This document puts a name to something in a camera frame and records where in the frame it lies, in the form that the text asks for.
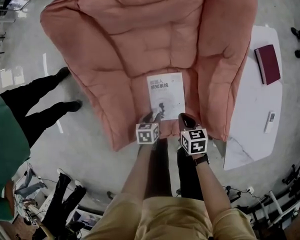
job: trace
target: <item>green shirt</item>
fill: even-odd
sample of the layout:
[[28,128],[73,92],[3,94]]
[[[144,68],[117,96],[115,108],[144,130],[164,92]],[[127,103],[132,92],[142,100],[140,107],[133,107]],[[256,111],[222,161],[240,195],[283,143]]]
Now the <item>green shirt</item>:
[[12,111],[0,96],[0,220],[12,220],[13,216],[2,191],[30,156],[27,138]]

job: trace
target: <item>wristwatch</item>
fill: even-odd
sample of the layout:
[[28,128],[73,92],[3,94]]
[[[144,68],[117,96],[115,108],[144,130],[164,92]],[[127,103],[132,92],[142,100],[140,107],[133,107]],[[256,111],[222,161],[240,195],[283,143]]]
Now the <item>wristwatch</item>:
[[195,166],[197,166],[198,164],[201,164],[203,162],[207,162],[208,165],[210,164],[210,161],[209,161],[207,153],[204,153],[203,156],[201,156],[201,157],[199,157],[197,159],[194,159],[193,161],[195,163]]

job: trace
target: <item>black shoe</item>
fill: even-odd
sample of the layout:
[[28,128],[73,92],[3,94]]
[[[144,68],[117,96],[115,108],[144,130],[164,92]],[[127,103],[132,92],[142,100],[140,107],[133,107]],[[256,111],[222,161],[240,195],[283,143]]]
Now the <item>black shoe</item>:
[[67,66],[61,68],[58,73],[55,74],[56,77],[59,78],[59,81],[61,82],[63,79],[65,79],[67,76],[70,75],[70,70]]
[[299,39],[299,31],[298,30],[296,30],[294,27],[292,27],[291,32],[292,32],[292,34],[294,34],[296,36],[296,38]]
[[294,55],[295,55],[298,59],[300,59],[300,50],[296,50],[296,51],[294,52]]
[[68,112],[77,112],[82,107],[82,101],[79,99],[76,101],[67,102],[67,104]]

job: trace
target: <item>concrete floor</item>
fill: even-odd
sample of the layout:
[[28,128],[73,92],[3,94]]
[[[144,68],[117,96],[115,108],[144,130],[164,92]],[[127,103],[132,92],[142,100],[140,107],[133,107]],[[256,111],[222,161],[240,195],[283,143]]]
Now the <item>concrete floor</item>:
[[[7,29],[4,41],[6,54],[0,60],[0,69],[11,69],[13,76],[23,71],[25,83],[45,76],[44,54],[47,72],[55,74],[65,65],[62,56],[44,34],[40,25],[40,12],[52,0],[32,0],[24,13]],[[278,135],[272,155],[246,166],[223,170],[223,159],[217,149],[208,145],[211,168],[224,185],[245,190],[253,186],[256,196],[269,190],[277,192],[285,186],[281,183],[293,163],[300,160],[300,59],[294,50],[300,42],[291,34],[290,27],[300,29],[300,0],[258,0],[255,25],[275,28],[280,41],[283,64],[283,98]],[[111,150],[99,120],[76,82],[70,78],[41,99],[32,110],[38,112],[59,101],[82,99],[83,108],[77,113],[68,113],[60,119],[63,133],[57,125],[46,130],[31,150],[34,170],[44,179],[58,180],[57,168],[62,168],[74,179],[79,179],[88,189],[83,205],[102,209],[109,202],[107,191],[118,193],[136,159],[136,143],[120,152]],[[176,157],[176,139],[170,140],[169,159],[172,192],[179,188]],[[23,174],[24,164],[19,173]],[[46,181],[50,189],[54,183]],[[251,205],[257,202],[248,194],[234,203]]]

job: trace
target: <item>red book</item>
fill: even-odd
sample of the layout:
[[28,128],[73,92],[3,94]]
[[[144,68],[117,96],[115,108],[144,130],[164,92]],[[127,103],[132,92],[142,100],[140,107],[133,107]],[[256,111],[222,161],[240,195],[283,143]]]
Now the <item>red book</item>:
[[272,44],[255,49],[262,83],[270,85],[280,79],[280,71],[275,48]]

